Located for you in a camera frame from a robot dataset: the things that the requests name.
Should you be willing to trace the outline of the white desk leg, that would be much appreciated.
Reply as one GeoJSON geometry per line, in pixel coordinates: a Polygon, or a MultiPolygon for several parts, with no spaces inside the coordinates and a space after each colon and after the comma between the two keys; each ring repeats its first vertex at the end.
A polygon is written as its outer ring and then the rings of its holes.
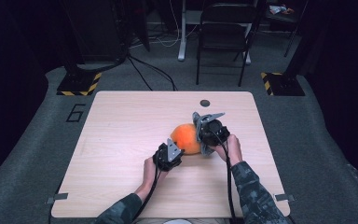
{"type": "Polygon", "coordinates": [[[186,0],[182,0],[181,16],[181,38],[177,57],[179,62],[186,58],[186,0]]]}

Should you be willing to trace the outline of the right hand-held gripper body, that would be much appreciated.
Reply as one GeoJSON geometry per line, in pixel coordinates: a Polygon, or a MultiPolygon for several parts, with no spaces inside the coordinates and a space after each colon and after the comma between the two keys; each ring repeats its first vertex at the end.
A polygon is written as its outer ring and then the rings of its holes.
{"type": "Polygon", "coordinates": [[[219,120],[224,113],[208,114],[200,117],[199,139],[207,146],[222,145],[227,141],[230,132],[219,120]]]}

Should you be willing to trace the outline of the grey tape strip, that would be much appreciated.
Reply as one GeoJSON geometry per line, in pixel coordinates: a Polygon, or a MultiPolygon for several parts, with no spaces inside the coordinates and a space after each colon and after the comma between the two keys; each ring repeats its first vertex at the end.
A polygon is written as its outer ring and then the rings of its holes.
{"type": "Polygon", "coordinates": [[[67,197],[68,197],[68,193],[57,193],[57,194],[54,194],[51,197],[48,197],[46,199],[46,204],[54,204],[55,201],[66,200],[67,197]]]}
{"type": "Polygon", "coordinates": [[[281,201],[287,201],[287,202],[294,202],[296,200],[296,198],[291,195],[291,194],[275,194],[274,195],[275,199],[277,202],[281,202],[281,201]]]}

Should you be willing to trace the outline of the black stand with striped base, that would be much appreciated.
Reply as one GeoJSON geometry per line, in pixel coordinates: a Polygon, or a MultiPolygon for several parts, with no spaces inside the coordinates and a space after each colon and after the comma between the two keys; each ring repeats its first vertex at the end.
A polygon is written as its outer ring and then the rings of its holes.
{"type": "Polygon", "coordinates": [[[298,47],[282,73],[263,72],[261,77],[267,94],[270,96],[304,96],[296,76],[304,60],[304,50],[298,47]]]}
{"type": "Polygon", "coordinates": [[[101,77],[102,69],[84,69],[77,66],[76,60],[70,51],[66,37],[59,32],[61,43],[57,53],[66,71],[66,74],[57,88],[59,95],[90,95],[96,88],[96,82],[101,77]]]}

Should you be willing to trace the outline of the person's left hand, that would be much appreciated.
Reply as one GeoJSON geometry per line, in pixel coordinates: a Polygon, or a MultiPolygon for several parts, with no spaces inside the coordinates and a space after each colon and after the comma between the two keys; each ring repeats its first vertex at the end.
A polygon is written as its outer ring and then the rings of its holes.
{"type": "Polygon", "coordinates": [[[144,163],[144,179],[142,186],[144,189],[149,192],[153,186],[160,184],[168,172],[160,171],[156,164],[153,162],[152,158],[148,158],[144,163]]]}

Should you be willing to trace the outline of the dark chair with clutter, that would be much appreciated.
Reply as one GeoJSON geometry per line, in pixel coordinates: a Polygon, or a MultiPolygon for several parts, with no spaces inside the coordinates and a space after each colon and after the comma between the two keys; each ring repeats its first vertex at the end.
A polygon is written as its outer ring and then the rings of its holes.
{"type": "Polygon", "coordinates": [[[290,32],[289,43],[284,53],[287,56],[293,45],[296,32],[309,4],[309,0],[267,0],[264,18],[279,24],[290,32]]]}

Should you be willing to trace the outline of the black folding chair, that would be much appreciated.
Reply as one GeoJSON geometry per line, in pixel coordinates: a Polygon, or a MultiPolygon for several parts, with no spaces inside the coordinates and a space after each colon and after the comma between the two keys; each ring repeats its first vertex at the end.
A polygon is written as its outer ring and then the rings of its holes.
{"type": "Polygon", "coordinates": [[[203,9],[200,15],[196,84],[200,82],[201,53],[220,51],[235,52],[233,61],[242,57],[238,86],[241,85],[258,19],[257,8],[250,4],[215,3],[203,9]]]}

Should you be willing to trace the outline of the person's right hand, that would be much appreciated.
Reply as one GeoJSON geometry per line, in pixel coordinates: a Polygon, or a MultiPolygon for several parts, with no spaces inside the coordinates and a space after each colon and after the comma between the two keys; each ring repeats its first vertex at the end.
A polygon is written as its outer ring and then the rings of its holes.
{"type": "Polygon", "coordinates": [[[231,134],[222,146],[212,147],[223,161],[229,161],[230,166],[242,162],[241,144],[235,134],[231,134]]]}

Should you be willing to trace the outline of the orange plush toy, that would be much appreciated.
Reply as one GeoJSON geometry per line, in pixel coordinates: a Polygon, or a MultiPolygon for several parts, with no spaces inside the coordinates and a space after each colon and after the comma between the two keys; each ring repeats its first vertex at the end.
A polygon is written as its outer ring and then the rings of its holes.
{"type": "Polygon", "coordinates": [[[196,127],[192,123],[177,126],[171,133],[171,139],[186,155],[200,153],[200,143],[197,141],[196,127]]]}

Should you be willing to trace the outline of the grey fluffy cloth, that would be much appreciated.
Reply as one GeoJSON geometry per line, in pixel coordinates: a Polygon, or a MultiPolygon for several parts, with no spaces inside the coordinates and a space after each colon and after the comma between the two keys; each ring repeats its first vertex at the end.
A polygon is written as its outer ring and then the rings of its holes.
{"type": "Polygon", "coordinates": [[[213,149],[211,149],[209,146],[207,146],[201,141],[200,135],[201,124],[207,119],[209,119],[211,116],[211,114],[201,116],[198,112],[194,112],[192,114],[193,124],[196,127],[196,141],[200,143],[200,153],[203,156],[209,156],[214,153],[213,149]]]}

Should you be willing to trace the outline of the dark cabinet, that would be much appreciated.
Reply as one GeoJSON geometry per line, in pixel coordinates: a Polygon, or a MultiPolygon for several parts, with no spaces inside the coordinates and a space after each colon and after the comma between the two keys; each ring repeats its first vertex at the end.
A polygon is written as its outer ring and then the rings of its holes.
{"type": "Polygon", "coordinates": [[[62,0],[84,62],[121,63],[126,47],[114,0],[62,0]]]}

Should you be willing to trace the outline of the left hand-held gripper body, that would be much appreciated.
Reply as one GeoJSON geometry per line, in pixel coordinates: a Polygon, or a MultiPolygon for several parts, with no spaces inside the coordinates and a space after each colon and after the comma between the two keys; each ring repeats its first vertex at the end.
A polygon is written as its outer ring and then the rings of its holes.
{"type": "Polygon", "coordinates": [[[170,138],[158,147],[153,155],[153,162],[160,171],[169,172],[182,162],[182,156],[177,154],[178,149],[180,148],[170,138]]]}

